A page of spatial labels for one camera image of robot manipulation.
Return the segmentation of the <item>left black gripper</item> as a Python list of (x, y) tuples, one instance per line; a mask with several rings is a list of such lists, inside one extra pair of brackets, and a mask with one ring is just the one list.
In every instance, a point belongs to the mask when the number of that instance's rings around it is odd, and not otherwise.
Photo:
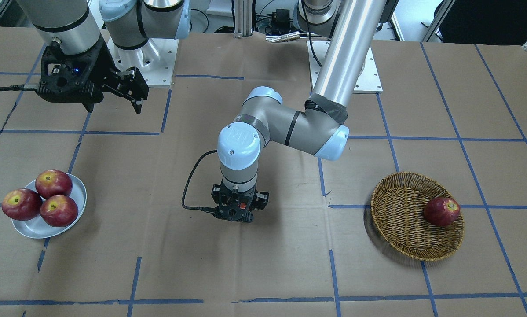
[(252, 211), (264, 210), (269, 202), (269, 192), (259, 192), (255, 186), (239, 192), (236, 188), (228, 189), (223, 182), (213, 185), (211, 196), (217, 203), (211, 209), (215, 218), (244, 223), (251, 223), (254, 219)]

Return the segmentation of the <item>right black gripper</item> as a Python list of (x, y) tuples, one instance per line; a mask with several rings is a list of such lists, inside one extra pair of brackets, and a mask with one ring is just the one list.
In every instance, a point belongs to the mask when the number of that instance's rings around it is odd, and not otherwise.
[(59, 40), (52, 40), (41, 58), (41, 77), (36, 93), (51, 103), (81, 103), (93, 112), (107, 90), (131, 102), (140, 114), (149, 86), (137, 67), (119, 71), (102, 36), (83, 53), (67, 55)]

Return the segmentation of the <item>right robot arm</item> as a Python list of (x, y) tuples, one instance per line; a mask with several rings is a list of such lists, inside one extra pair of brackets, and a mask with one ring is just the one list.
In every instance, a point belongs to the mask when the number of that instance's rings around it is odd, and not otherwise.
[(127, 99), (139, 114), (149, 95), (147, 74), (166, 58), (156, 39), (180, 40), (190, 31), (188, 0), (99, 0), (109, 48), (86, 0), (19, 0), (45, 42), (34, 92), (50, 103), (78, 103), (87, 112), (105, 93)]

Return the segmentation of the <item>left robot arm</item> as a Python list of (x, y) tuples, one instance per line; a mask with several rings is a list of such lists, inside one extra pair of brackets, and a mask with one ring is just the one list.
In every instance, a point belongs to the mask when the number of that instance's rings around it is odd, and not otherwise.
[(298, 1), (294, 23), (330, 40), (304, 111), (284, 106), (273, 88), (250, 92), (233, 122), (219, 133), (215, 153), (222, 179), (211, 192), (216, 206), (204, 207), (206, 213), (249, 223), (254, 210), (265, 209), (269, 193), (257, 190), (257, 179), (261, 153), (271, 142), (323, 160), (340, 158), (349, 137), (347, 104), (384, 7), (384, 0)]

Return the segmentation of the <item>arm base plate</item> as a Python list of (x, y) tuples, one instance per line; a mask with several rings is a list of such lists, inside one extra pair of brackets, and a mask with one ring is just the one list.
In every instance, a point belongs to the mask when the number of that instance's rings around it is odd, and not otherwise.
[[(312, 40), (307, 44), (308, 62), (311, 76), (311, 88), (314, 88), (321, 66), (326, 65), (326, 55), (331, 42)], [(348, 80), (354, 79), (350, 85), (354, 94), (381, 94), (384, 91), (381, 78), (377, 69), (376, 61), (371, 47), (367, 48), (361, 59), (356, 59), (349, 53), (340, 53), (340, 61), (333, 61), (333, 70), (340, 74), (333, 75), (333, 79), (339, 84), (346, 84)]]
[(112, 39), (107, 43), (117, 68), (137, 67), (149, 88), (171, 88), (178, 46), (179, 40), (157, 38), (134, 50), (117, 48)]

